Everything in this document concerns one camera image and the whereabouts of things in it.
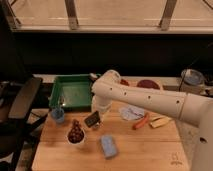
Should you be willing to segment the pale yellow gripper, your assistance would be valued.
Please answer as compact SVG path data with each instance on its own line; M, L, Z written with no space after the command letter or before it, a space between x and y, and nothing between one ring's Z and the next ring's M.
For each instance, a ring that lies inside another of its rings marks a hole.
M92 98L91 111L92 112L98 112L100 119L104 120L104 118L109 113L111 105L112 105L111 100L105 100L105 99L100 98L98 96L94 96Z

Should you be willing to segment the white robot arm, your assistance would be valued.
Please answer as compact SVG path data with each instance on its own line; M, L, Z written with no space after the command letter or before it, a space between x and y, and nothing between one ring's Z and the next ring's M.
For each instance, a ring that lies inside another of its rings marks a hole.
M131 87L108 70L92 85L96 109L105 113L112 100L142 107L199 128L191 171L213 171L213 98L186 92Z

